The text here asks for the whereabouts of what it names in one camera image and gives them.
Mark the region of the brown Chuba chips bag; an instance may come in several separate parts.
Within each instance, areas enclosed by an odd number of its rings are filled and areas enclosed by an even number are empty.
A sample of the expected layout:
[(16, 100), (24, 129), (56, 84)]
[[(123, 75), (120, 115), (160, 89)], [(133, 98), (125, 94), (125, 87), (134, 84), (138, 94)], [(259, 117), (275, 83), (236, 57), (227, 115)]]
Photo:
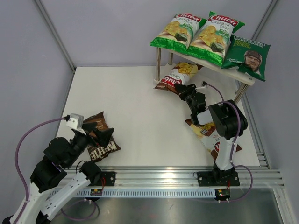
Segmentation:
[(221, 143), (226, 143), (225, 138), (221, 138), (216, 130), (215, 124), (208, 123), (203, 126), (196, 126), (191, 119), (186, 119), (185, 123), (192, 129), (200, 140), (203, 147), (211, 154), (214, 160), (217, 159)]
[(178, 95), (175, 84), (187, 85), (200, 71), (202, 65), (187, 62), (177, 63), (173, 69), (162, 78), (154, 87), (155, 89), (170, 91)]

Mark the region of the green Chuba cassava chips bag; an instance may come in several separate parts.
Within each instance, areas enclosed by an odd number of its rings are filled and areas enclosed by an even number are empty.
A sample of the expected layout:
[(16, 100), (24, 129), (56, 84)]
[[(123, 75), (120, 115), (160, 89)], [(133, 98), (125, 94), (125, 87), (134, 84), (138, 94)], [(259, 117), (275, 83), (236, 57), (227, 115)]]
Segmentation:
[(151, 41), (150, 46), (179, 53), (187, 52), (196, 33), (206, 19), (190, 13), (176, 14), (171, 22)]

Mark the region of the dark green Real chips bag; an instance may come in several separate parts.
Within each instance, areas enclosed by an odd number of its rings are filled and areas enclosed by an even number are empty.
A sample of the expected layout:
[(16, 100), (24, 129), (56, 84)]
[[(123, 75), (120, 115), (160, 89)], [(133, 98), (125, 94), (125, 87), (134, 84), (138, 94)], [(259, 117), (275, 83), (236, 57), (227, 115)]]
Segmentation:
[(232, 35), (230, 41), (221, 68), (236, 69), (260, 81), (266, 81), (266, 59), (271, 46), (236, 35)]

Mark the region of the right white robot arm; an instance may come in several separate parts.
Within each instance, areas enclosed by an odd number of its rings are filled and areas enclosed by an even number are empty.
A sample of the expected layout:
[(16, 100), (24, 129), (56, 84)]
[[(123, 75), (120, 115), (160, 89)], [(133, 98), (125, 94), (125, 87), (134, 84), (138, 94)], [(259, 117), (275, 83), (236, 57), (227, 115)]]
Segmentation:
[(218, 156), (211, 171), (200, 171), (197, 179), (200, 187), (239, 186), (239, 176), (235, 171), (233, 156), (236, 152), (236, 140), (247, 129), (245, 116), (233, 100), (222, 101), (206, 106), (205, 94), (197, 92), (196, 85), (175, 84), (181, 100), (191, 110), (191, 122), (195, 127), (213, 123), (220, 136)]

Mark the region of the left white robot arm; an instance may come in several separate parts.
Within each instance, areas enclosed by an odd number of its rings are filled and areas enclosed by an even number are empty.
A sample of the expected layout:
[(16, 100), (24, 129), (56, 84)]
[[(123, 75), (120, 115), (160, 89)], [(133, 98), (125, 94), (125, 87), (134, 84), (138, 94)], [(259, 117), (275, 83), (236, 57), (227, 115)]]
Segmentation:
[(33, 170), (30, 185), (25, 188), (25, 198), (14, 215), (2, 221), (4, 224), (49, 224), (81, 189), (109, 184), (112, 177), (104, 175), (93, 161), (86, 161), (63, 188), (50, 196), (66, 177), (66, 169), (71, 168), (86, 147), (108, 146), (114, 132), (113, 128), (101, 131), (95, 123), (74, 126), (72, 130), (73, 139), (58, 137), (49, 143)]

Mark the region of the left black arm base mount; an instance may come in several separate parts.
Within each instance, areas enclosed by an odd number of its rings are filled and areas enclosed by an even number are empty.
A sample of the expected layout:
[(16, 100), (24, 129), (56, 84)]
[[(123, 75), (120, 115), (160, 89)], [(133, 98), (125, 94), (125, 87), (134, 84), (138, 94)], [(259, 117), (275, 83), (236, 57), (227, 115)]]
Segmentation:
[(113, 171), (104, 171), (100, 174), (97, 174), (92, 180), (91, 184), (89, 186), (98, 186), (104, 187), (113, 187), (115, 185), (115, 179), (116, 179), (116, 172)]

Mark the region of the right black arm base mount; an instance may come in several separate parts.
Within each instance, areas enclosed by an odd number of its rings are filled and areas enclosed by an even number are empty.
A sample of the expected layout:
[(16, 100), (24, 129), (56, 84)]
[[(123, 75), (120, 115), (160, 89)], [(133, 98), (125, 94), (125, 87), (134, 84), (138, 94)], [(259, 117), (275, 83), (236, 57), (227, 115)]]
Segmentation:
[(215, 177), (212, 171), (197, 172), (197, 179), (200, 187), (238, 187), (240, 186), (239, 176), (237, 172), (233, 172), (227, 176)]

